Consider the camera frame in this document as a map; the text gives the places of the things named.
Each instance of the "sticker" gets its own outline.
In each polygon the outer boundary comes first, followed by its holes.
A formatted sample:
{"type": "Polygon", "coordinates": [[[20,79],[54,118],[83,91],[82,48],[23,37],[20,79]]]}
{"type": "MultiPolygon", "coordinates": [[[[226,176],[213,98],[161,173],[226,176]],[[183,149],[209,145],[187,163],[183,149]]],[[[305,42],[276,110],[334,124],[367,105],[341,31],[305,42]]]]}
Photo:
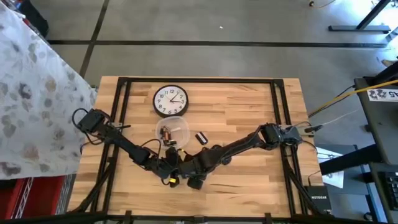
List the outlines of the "sticker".
{"type": "Polygon", "coordinates": [[[398,102],[398,90],[375,89],[367,92],[370,101],[398,102]]]}

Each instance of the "floral fabric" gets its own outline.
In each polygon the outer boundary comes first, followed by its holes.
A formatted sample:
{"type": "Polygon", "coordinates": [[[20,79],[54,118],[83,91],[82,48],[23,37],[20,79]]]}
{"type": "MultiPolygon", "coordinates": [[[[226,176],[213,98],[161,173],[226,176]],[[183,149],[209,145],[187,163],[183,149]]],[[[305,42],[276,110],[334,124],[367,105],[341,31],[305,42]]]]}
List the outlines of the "floral fabric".
{"type": "Polygon", "coordinates": [[[75,173],[96,93],[0,1],[0,179],[75,173]],[[80,119],[83,113],[76,116],[80,119]]]}

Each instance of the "wall clock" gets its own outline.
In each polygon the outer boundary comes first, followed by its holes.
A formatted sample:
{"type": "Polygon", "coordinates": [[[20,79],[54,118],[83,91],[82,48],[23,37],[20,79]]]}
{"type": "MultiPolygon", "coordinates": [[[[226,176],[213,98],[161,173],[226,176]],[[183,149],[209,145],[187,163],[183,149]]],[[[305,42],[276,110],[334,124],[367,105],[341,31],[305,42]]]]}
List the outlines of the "wall clock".
{"type": "Polygon", "coordinates": [[[156,91],[153,105],[155,112],[162,118],[182,116],[188,109],[188,95],[177,85],[166,85],[156,91]]]}

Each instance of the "wooden tabletop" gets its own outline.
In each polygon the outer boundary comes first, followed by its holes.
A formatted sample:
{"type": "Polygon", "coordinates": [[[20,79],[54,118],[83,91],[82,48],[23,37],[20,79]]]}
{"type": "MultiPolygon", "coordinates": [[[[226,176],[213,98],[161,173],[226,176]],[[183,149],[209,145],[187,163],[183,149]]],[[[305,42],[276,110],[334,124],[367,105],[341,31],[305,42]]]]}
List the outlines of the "wooden tabletop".
{"type": "MultiPolygon", "coordinates": [[[[101,79],[95,108],[111,114],[117,80],[118,77],[101,79]]],[[[292,123],[306,121],[308,117],[300,81],[297,78],[285,78],[284,83],[292,123]]],[[[132,127],[124,129],[123,134],[133,143],[142,144],[155,137],[155,126],[161,118],[154,112],[152,97],[156,90],[167,84],[169,83],[132,84],[125,118],[125,124],[131,124],[132,127]]],[[[191,132],[190,142],[184,149],[191,154],[201,149],[194,137],[199,131],[209,139],[208,146],[211,147],[241,139],[260,124],[275,123],[269,84],[178,85],[186,89],[190,100],[189,109],[183,117],[191,132]]],[[[148,146],[157,150],[156,142],[148,146]]],[[[94,186],[102,150],[102,145],[84,148],[69,210],[77,207],[94,186]]],[[[314,148],[305,143],[299,145],[298,160],[306,185],[307,177],[319,171],[314,148]]],[[[201,190],[191,189],[186,182],[182,180],[174,189],[164,186],[156,175],[136,166],[127,153],[121,150],[108,213],[124,215],[126,210],[132,210],[135,215],[263,217],[264,213],[271,212],[273,217],[290,216],[279,148],[273,151],[251,149],[234,156],[229,165],[219,166],[208,175],[201,190]]],[[[311,183],[321,185],[321,175],[318,173],[311,176],[311,183]]],[[[300,212],[297,191],[294,190],[294,193],[296,211],[300,212]]]]}

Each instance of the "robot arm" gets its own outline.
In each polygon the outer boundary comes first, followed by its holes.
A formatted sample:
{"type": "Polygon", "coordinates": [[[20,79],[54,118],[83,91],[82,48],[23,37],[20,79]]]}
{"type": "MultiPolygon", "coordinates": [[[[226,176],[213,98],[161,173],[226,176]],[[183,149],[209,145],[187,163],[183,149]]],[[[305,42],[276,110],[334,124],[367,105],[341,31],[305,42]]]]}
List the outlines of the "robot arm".
{"type": "Polygon", "coordinates": [[[90,110],[76,127],[85,134],[95,136],[106,143],[115,144],[124,149],[134,163],[145,170],[150,170],[161,179],[172,176],[177,179],[189,178],[188,185],[200,189],[206,175],[218,165],[227,164],[234,155],[254,147],[272,150],[280,144],[299,144],[302,139],[297,128],[290,126],[282,129],[276,124],[265,124],[257,128],[245,138],[232,142],[226,146],[213,146],[211,149],[203,148],[195,155],[187,154],[184,160],[174,147],[166,150],[166,158],[144,146],[137,146],[125,138],[118,128],[112,126],[109,116],[101,110],[90,110]]]}

